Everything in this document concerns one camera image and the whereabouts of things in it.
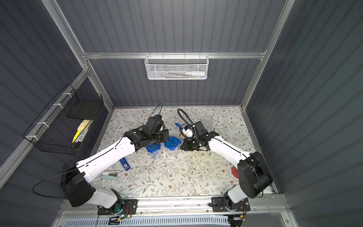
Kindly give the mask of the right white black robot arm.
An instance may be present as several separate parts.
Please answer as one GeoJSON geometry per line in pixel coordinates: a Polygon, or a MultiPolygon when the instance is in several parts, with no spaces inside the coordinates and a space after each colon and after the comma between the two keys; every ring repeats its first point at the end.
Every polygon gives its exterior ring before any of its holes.
{"type": "Polygon", "coordinates": [[[255,198],[273,183],[265,159],[259,152],[249,153],[237,148],[218,133],[208,132],[201,121],[193,126],[187,124],[180,127],[180,132],[184,137],[182,150],[195,151],[204,147],[237,168],[239,183],[225,193],[226,203],[237,204],[246,198],[255,198]]]}

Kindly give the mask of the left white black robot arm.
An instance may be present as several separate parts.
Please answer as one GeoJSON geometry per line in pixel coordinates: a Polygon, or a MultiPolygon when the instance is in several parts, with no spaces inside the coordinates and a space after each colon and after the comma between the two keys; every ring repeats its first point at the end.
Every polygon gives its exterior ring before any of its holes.
{"type": "Polygon", "coordinates": [[[169,130],[145,134],[134,129],[126,132],[117,142],[87,159],[63,165],[60,186],[72,207],[93,204],[110,209],[121,201],[121,196],[110,189],[93,184],[93,180],[120,159],[150,144],[167,142],[169,130]]]}

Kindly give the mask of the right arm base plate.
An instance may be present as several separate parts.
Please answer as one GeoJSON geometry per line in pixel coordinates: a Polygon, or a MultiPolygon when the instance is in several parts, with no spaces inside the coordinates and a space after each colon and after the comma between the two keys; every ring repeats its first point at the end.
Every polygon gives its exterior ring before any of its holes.
{"type": "Polygon", "coordinates": [[[214,212],[239,212],[246,213],[251,210],[248,199],[243,199],[238,203],[232,202],[226,197],[212,197],[208,204],[214,212]]]}

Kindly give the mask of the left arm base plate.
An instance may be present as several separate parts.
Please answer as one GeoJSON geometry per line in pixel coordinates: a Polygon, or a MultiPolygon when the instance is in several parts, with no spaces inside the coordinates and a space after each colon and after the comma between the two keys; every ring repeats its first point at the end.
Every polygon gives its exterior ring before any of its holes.
{"type": "Polygon", "coordinates": [[[103,215],[134,215],[138,207],[139,200],[126,199],[123,201],[117,201],[111,208],[104,208],[98,206],[97,214],[103,215]]]}

